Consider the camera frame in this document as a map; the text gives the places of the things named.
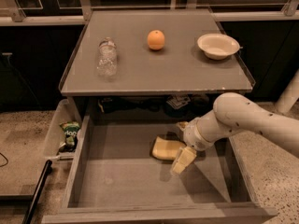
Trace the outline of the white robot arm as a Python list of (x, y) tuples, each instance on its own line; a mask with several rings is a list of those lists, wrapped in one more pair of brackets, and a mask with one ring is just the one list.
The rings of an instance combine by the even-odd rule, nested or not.
[(186, 147), (178, 150), (171, 168), (173, 175), (180, 175), (198, 152), (243, 131), (257, 133), (299, 157), (299, 120), (269, 112), (234, 92), (220, 95), (211, 111), (189, 122), (179, 122), (178, 127)]

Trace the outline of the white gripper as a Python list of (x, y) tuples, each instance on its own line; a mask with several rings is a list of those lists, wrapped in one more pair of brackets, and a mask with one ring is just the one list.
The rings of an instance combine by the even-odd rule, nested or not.
[(183, 131), (183, 141), (187, 147), (180, 147), (171, 166), (172, 175), (180, 175), (196, 158), (196, 151), (205, 151), (213, 146), (199, 132), (199, 118), (190, 122), (180, 121), (178, 128)]

